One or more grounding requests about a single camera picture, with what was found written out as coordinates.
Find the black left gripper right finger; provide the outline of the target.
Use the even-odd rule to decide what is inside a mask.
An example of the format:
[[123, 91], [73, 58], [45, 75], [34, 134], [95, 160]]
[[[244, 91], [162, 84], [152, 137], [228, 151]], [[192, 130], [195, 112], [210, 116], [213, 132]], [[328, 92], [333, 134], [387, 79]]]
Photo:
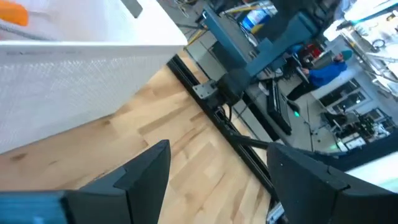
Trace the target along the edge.
[[397, 194], [279, 143], [267, 166], [289, 223], [397, 224]]

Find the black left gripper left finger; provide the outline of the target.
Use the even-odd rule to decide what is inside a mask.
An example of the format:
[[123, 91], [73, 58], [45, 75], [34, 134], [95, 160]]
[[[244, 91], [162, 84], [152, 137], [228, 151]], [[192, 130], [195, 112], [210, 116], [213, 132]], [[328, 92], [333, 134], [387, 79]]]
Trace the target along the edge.
[[67, 192], [68, 223], [157, 223], [170, 161], [170, 142], [161, 140], [114, 171]]

